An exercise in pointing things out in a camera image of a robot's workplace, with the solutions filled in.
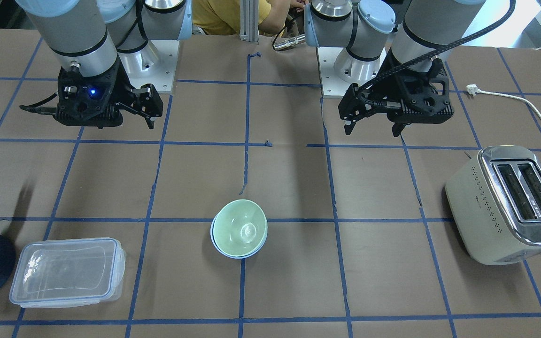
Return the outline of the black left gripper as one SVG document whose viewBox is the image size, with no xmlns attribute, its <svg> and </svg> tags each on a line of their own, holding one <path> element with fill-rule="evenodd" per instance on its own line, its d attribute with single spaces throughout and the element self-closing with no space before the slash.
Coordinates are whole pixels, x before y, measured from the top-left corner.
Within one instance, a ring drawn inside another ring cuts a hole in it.
<svg viewBox="0 0 541 338">
<path fill-rule="evenodd" d="M 395 138 L 407 124 L 444 123 L 454 115 L 444 63 L 440 58 L 429 59 L 429 70 L 405 68 L 365 91 L 354 83 L 346 90 L 338 111 L 348 136 L 356 122 L 378 113 L 394 123 L 391 130 Z"/>
</svg>

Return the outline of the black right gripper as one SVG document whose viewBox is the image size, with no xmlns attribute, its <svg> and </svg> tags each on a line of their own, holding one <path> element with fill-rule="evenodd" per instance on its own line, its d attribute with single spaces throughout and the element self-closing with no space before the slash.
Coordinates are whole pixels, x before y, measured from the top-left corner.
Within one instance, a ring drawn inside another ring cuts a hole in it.
<svg viewBox="0 0 541 338">
<path fill-rule="evenodd" d="M 163 114 L 163 101 L 152 84 L 131 85 L 120 59 L 102 74 L 84 77 L 77 66 L 60 69 L 56 121 L 67 126 L 112 128 L 123 123 L 121 110 L 145 119 L 154 129 Z"/>
</svg>

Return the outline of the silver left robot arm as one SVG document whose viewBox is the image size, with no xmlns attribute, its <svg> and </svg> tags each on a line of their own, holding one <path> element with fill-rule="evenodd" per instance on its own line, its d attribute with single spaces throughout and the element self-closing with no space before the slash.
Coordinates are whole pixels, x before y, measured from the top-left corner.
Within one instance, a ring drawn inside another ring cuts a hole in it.
<svg viewBox="0 0 541 338">
<path fill-rule="evenodd" d="M 412 0 L 385 59 L 371 79 L 353 79 L 338 105 L 344 132 L 386 114 L 397 137 L 410 124 L 440 124 L 454 115 L 444 61 L 483 0 Z M 306 43 L 342 47 L 354 61 L 376 62 L 397 26 L 382 0 L 310 0 L 303 12 Z"/>
</svg>

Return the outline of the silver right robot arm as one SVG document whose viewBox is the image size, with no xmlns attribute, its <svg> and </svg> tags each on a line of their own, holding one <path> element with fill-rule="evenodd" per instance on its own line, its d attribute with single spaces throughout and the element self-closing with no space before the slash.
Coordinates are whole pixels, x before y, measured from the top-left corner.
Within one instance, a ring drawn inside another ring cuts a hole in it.
<svg viewBox="0 0 541 338">
<path fill-rule="evenodd" d="M 164 74 L 155 40 L 192 34 L 190 0 L 18 0 L 60 62 L 57 90 L 20 105 L 66 126 L 115 128 L 122 112 L 144 118 L 149 129 L 163 115 L 156 86 L 133 78 Z"/>
</svg>

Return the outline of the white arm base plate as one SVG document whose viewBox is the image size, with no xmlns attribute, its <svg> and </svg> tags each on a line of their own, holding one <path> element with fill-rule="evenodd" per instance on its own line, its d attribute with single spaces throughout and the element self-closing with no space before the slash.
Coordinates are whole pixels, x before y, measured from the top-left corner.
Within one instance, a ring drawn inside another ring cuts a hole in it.
<svg viewBox="0 0 541 338">
<path fill-rule="evenodd" d="M 149 41 L 141 51 L 118 52 L 131 85 L 140 88 L 155 86 L 159 94 L 172 94 L 175 85 L 180 41 Z"/>
<path fill-rule="evenodd" d="M 361 61 L 348 54 L 345 48 L 318 47 L 318 70 L 325 99 L 343 98 L 350 84 L 363 85 L 379 72 L 386 57 L 385 48 L 378 59 Z"/>
</svg>

